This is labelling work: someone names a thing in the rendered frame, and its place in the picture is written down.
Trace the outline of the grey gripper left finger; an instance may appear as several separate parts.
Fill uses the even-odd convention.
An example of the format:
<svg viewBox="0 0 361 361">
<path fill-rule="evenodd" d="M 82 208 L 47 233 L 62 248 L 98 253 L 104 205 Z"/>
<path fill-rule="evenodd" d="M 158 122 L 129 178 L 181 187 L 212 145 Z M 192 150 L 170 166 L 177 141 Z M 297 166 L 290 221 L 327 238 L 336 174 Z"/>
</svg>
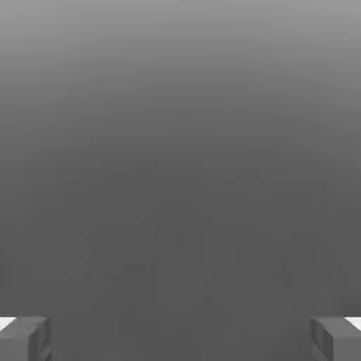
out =
<svg viewBox="0 0 361 361">
<path fill-rule="evenodd" d="M 53 361 L 51 319 L 0 317 L 0 361 Z"/>
</svg>

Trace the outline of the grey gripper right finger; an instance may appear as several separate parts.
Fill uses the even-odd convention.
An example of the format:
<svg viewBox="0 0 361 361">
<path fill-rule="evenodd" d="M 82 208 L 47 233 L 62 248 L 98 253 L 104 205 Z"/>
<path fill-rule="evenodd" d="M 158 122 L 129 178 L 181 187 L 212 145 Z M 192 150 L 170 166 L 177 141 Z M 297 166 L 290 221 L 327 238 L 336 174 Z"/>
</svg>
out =
<svg viewBox="0 0 361 361">
<path fill-rule="evenodd" d="M 310 354 L 314 361 L 361 361 L 361 317 L 313 317 Z"/>
</svg>

